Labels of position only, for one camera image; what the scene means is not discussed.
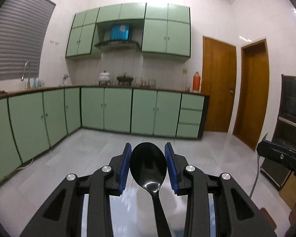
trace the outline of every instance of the kitchen counter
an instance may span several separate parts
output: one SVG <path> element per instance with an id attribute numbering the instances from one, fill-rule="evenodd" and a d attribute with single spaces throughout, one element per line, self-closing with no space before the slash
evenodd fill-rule
<path id="1" fill-rule="evenodd" d="M 51 90 L 57 90 L 57 89 L 63 89 L 63 88 L 75 88 L 75 87 L 105 87 L 105 88 L 131 88 L 131 89 L 143 89 L 143 90 L 156 90 L 156 91 L 166 91 L 166 92 L 182 92 L 185 93 L 182 90 L 176 90 L 176 89 L 166 89 L 166 88 L 150 88 L 150 87 L 139 87 L 139 86 L 99 86 L 99 85 L 76 85 L 76 86 L 58 86 L 58 87 L 46 87 L 46 88 L 37 88 L 37 89 L 30 89 L 30 90 L 20 90 L 15 92 L 7 92 L 4 94 L 0 94 L 0 100 L 7 98 L 7 97 L 13 97 L 28 93 L 35 93 L 35 92 L 43 92 L 43 91 L 51 91 Z M 194 92 L 187 92 L 188 94 L 193 95 L 202 95 L 200 93 L 194 93 Z"/>

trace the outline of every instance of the window blind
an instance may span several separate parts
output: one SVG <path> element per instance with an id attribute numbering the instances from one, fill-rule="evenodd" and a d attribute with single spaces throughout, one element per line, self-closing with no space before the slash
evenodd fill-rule
<path id="1" fill-rule="evenodd" d="M 6 0 L 0 8 L 0 80 L 22 77 L 30 61 L 38 77 L 46 30 L 55 4 L 49 0 Z"/>

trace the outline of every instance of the tile floor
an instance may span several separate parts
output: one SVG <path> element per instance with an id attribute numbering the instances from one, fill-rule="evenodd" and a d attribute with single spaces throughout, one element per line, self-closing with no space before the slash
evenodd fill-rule
<path id="1" fill-rule="evenodd" d="M 205 132 L 200 141 L 186 141 L 79 130 L 0 187 L 0 222 L 11 237 L 19 236 L 45 199 L 67 174 L 92 174 L 98 168 L 107 165 L 111 157 L 120 155 L 126 142 L 134 148 L 143 141 L 156 144 L 162 151 L 166 142 L 170 141 L 174 152 L 184 155 L 190 164 L 207 174 L 218 176 L 222 172 L 228 172 L 247 194 L 250 193 L 257 171 L 257 155 L 230 134 Z M 138 186 L 131 174 L 128 177 L 126 187 L 137 189 Z M 169 182 L 167 177 L 164 185 L 168 189 Z M 160 191 L 165 211 L 167 207 L 171 207 L 171 204 L 166 204 L 168 193 L 170 192 L 166 190 Z M 148 193 L 145 192 L 144 195 L 150 199 Z M 290 209 L 262 175 L 259 176 L 252 200 L 258 208 L 266 208 L 277 224 L 277 235 L 284 236 L 289 227 Z"/>

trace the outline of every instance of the faucet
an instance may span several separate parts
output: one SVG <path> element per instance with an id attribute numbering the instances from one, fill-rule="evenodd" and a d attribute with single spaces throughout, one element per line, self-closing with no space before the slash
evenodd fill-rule
<path id="1" fill-rule="evenodd" d="M 27 65 L 29 65 L 29 76 L 28 76 L 28 79 L 27 79 L 27 90 L 29 90 L 30 89 L 30 73 L 31 73 L 31 65 L 30 65 L 30 61 L 27 61 L 26 63 L 25 63 L 25 67 L 24 67 L 24 71 L 23 71 L 23 75 L 22 75 L 22 78 L 21 78 L 21 81 L 23 81 L 24 80 L 24 74 L 25 74 L 25 70 L 26 70 L 26 66 Z"/>

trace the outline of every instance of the black spoon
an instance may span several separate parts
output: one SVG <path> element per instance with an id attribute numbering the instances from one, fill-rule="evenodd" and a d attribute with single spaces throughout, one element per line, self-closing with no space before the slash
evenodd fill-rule
<path id="1" fill-rule="evenodd" d="M 136 183 L 152 196 L 158 237 L 171 237 L 159 199 L 159 189 L 167 174 L 167 162 L 162 151 L 150 142 L 138 144 L 130 156 L 129 167 Z"/>

